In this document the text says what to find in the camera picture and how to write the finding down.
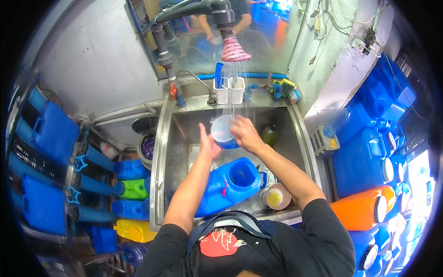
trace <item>bucket lid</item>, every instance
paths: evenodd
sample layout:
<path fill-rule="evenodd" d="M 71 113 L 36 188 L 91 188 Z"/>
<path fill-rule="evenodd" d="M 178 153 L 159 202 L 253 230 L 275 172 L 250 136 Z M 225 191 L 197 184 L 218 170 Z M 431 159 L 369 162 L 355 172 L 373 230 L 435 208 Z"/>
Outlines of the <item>bucket lid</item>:
<path fill-rule="evenodd" d="M 391 150 L 395 150 L 395 149 L 397 148 L 397 144 L 395 143 L 394 135 L 393 135 L 391 132 L 388 132 L 388 133 L 386 134 L 386 139 L 387 139 L 387 141 L 388 141 L 389 148 L 390 148 Z"/>
<path fill-rule="evenodd" d="M 377 244 L 369 245 L 368 248 L 366 248 L 360 263 L 358 265 L 360 270 L 368 270 L 372 264 L 375 261 L 375 258 L 377 257 L 378 253 L 378 246 Z"/>
<path fill-rule="evenodd" d="M 392 162 L 389 158 L 386 158 L 382 161 L 381 167 L 383 169 L 383 178 L 385 182 L 391 182 L 394 179 L 394 167 L 392 166 Z"/>
<path fill-rule="evenodd" d="M 112 212 L 116 215 L 120 215 L 123 211 L 123 206 L 121 205 L 120 201 L 114 201 L 111 206 Z"/>
<path fill-rule="evenodd" d="M 126 189 L 125 189 L 125 187 L 124 187 L 123 182 L 117 182 L 117 183 L 115 183 L 115 186 L 114 186 L 114 192 L 115 192 L 117 195 L 123 195 L 125 190 L 126 190 Z"/>
<path fill-rule="evenodd" d="M 374 220 L 376 223 L 383 222 L 388 210 L 388 203 L 384 196 L 378 196 L 374 205 Z"/>
<path fill-rule="evenodd" d="M 146 136 L 156 133 L 158 124 L 158 114 L 149 114 L 134 120 L 134 122 L 132 123 L 132 129 L 137 134 Z"/>
<path fill-rule="evenodd" d="M 400 163 L 397 165 L 397 180 L 399 183 L 402 183 L 404 180 L 403 165 Z"/>
<path fill-rule="evenodd" d="M 113 171 L 115 174 L 121 174 L 123 172 L 123 163 L 115 162 L 113 166 Z"/>

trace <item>stainless steel sink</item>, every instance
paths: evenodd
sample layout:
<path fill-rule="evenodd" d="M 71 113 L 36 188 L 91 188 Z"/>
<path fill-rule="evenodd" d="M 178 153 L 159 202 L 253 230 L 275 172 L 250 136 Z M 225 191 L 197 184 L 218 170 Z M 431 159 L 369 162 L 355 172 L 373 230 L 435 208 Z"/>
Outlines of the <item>stainless steel sink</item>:
<path fill-rule="evenodd" d="M 210 121 L 226 113 L 228 109 L 226 105 L 208 106 L 207 96 L 190 97 L 186 101 L 187 106 L 179 109 L 175 101 L 166 97 L 160 114 L 152 161 L 150 191 L 150 218 L 153 231 L 160 229 L 175 190 L 198 155 L 200 148 L 198 124 L 203 123 L 209 133 Z M 279 135 L 273 148 L 304 170 L 321 187 L 315 156 L 296 105 L 283 99 L 274 102 L 269 95 L 254 94 L 250 102 L 239 105 L 236 112 L 243 115 L 249 114 L 259 133 L 266 126 L 276 124 Z M 242 156 L 248 157 L 256 166 L 259 165 L 259 170 L 268 171 L 260 159 L 242 148 L 222 150 L 213 162 L 212 169 Z M 270 183 L 275 182 L 271 173 L 269 179 Z M 286 209 L 275 211 L 263 204 L 261 192 L 262 190 L 230 209 L 249 212 L 258 219 L 283 221 L 288 224 L 301 221 L 300 210 L 293 201 Z M 204 218 L 195 218 L 194 225 L 202 221 Z"/>

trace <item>white plastic cup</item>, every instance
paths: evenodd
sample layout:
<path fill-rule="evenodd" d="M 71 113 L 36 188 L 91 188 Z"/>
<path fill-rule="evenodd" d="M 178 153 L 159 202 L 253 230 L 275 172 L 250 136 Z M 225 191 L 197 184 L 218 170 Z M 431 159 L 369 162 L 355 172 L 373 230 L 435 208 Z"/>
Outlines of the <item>white plastic cup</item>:
<path fill-rule="evenodd" d="M 241 104 L 243 102 L 243 94 L 245 93 L 245 80 L 237 77 L 237 88 L 233 88 L 233 78 L 229 78 L 229 98 L 231 104 Z"/>
<path fill-rule="evenodd" d="M 212 83 L 212 88 L 214 89 L 215 97 L 217 98 L 217 104 L 224 105 L 228 103 L 229 99 L 229 80 L 226 77 L 222 77 L 221 79 L 224 80 L 223 86 L 226 88 L 218 89 L 217 82 L 215 82 L 215 78 Z"/>

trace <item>blue water bottle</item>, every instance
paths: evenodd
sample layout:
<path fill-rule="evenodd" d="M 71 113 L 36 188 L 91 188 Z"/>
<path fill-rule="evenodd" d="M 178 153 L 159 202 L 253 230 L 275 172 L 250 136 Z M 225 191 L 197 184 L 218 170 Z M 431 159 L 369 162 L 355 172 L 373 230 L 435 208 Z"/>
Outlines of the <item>blue water bottle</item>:
<path fill-rule="evenodd" d="M 115 162 L 113 170 L 122 181 L 146 179 L 151 176 L 140 159 Z"/>

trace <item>plastic lid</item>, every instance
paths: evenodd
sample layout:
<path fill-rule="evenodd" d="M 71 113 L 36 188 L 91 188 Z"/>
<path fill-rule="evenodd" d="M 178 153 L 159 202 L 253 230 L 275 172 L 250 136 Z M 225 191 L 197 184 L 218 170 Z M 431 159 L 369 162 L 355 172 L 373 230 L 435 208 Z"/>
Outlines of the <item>plastic lid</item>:
<path fill-rule="evenodd" d="M 391 182 L 394 179 L 394 167 L 392 166 L 392 162 L 389 158 L 386 158 L 382 161 L 381 167 L 383 169 L 383 178 L 385 182 Z"/>
<path fill-rule="evenodd" d="M 114 186 L 114 192 L 115 192 L 117 195 L 123 195 L 125 190 L 126 190 L 126 189 L 125 189 L 125 187 L 124 187 L 123 182 L 117 182 L 117 183 L 115 183 L 115 186 Z"/>
<path fill-rule="evenodd" d="M 120 215 L 123 211 L 123 206 L 121 205 L 120 201 L 114 201 L 111 206 L 112 212 L 116 215 Z"/>
<path fill-rule="evenodd" d="M 139 227 L 132 226 L 129 228 L 129 238 L 135 242 L 140 242 L 143 239 L 143 233 Z"/>
<path fill-rule="evenodd" d="M 122 162 L 115 162 L 113 167 L 115 174 L 121 174 L 123 172 L 123 163 Z"/>
<path fill-rule="evenodd" d="M 369 245 L 360 260 L 360 264 L 358 265 L 359 269 L 368 270 L 374 263 L 375 258 L 377 257 L 377 253 L 378 246 L 376 244 Z"/>
<path fill-rule="evenodd" d="M 375 223 L 383 222 L 388 210 L 388 203 L 384 196 L 378 196 L 374 205 L 374 220 Z"/>
<path fill-rule="evenodd" d="M 397 165 L 397 180 L 399 183 L 404 181 L 404 169 L 400 163 Z"/>
<path fill-rule="evenodd" d="M 395 150 L 395 148 L 397 148 L 397 145 L 395 143 L 394 135 L 391 132 L 388 132 L 386 134 L 386 139 L 388 140 L 389 148 L 391 148 L 391 150 Z"/>

